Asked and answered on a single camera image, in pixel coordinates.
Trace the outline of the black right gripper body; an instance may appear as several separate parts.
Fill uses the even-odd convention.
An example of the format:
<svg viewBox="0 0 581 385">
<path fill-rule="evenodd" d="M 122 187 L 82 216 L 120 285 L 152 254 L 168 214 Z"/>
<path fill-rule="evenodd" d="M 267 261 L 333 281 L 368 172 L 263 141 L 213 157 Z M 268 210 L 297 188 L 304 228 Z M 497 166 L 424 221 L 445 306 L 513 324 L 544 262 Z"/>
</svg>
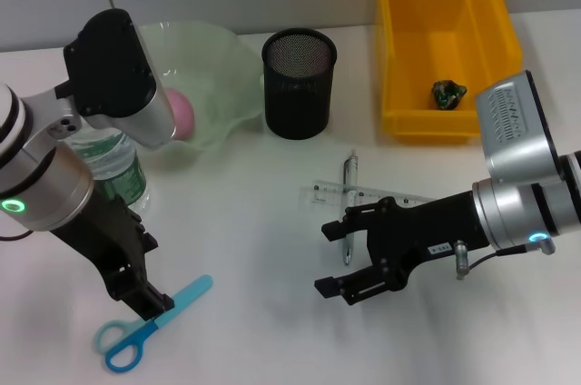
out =
<svg viewBox="0 0 581 385">
<path fill-rule="evenodd" d="M 470 251 L 489 246 L 471 192 L 412 208 L 402 208 L 386 198 L 369 216 L 371 280 L 383 290 L 402 290 L 420 264 L 454 253 L 451 248 L 441 249 L 442 244 L 452 247 L 463 242 Z"/>
</svg>

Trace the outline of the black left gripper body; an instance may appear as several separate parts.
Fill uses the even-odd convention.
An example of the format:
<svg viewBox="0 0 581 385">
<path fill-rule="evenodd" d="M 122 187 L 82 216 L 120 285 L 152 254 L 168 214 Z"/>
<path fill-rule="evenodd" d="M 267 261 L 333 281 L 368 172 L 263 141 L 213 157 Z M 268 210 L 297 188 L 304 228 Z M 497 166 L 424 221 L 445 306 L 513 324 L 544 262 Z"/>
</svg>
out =
<svg viewBox="0 0 581 385">
<path fill-rule="evenodd" d="M 79 213 L 51 233 L 80 253 L 102 275 L 146 273 L 145 229 L 119 197 L 109 200 L 94 191 Z"/>
</svg>

